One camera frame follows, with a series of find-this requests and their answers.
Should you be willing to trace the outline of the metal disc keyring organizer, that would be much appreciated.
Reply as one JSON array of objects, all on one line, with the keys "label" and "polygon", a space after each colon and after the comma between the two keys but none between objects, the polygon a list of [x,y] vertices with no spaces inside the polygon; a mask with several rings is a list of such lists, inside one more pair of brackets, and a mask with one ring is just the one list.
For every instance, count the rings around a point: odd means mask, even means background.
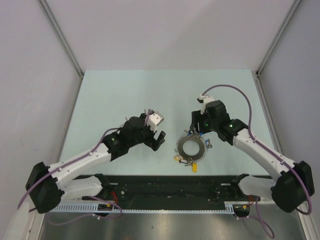
[{"label": "metal disc keyring organizer", "polygon": [[184,160],[198,162],[204,158],[207,147],[200,134],[183,134],[176,142],[175,152]]}]

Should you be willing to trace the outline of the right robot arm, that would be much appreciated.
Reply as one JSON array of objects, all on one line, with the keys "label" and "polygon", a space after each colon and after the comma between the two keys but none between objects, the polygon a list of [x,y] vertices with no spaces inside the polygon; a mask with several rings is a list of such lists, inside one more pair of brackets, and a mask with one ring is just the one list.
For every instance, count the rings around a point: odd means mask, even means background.
[{"label": "right robot arm", "polygon": [[236,185],[230,188],[235,200],[242,201],[248,195],[270,199],[286,213],[297,210],[304,202],[311,202],[315,187],[308,163],[295,162],[264,145],[248,125],[230,118],[222,101],[208,95],[200,96],[197,101],[201,109],[191,113],[190,132],[216,133],[221,141],[246,153],[270,175],[269,179],[240,175]]}]

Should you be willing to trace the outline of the blue tag key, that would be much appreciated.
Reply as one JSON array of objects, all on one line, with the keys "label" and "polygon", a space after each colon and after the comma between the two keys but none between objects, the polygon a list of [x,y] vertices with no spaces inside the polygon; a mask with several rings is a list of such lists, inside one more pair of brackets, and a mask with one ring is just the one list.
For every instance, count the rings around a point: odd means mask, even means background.
[{"label": "blue tag key", "polygon": [[205,141],[205,145],[207,149],[211,149],[213,147],[209,138]]}]

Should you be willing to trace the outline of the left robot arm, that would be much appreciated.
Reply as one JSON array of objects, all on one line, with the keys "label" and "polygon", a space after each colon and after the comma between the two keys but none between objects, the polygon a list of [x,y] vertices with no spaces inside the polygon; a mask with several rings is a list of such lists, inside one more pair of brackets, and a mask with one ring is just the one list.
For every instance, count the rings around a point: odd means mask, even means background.
[{"label": "left robot arm", "polygon": [[77,156],[51,165],[36,164],[25,186],[35,210],[45,214],[62,201],[83,197],[107,199],[112,186],[102,173],[82,179],[78,177],[85,170],[126,155],[130,148],[140,144],[157,151],[165,141],[164,131],[154,138],[163,121],[164,117],[159,112],[149,110],[140,116],[130,117],[121,127],[106,130],[95,146]]}]

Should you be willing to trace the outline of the yellow tag key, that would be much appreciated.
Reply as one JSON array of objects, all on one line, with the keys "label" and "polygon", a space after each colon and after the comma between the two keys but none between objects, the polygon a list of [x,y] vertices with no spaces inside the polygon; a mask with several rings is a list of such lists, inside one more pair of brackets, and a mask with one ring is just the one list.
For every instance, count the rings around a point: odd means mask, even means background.
[{"label": "yellow tag key", "polygon": [[174,159],[175,161],[180,162],[183,158],[182,158],[180,155],[176,155],[176,156],[174,156],[173,159]]},{"label": "yellow tag key", "polygon": [[198,165],[197,165],[197,163],[193,163],[193,164],[191,165],[191,170],[192,170],[193,173],[196,173],[196,172],[198,171]]}]

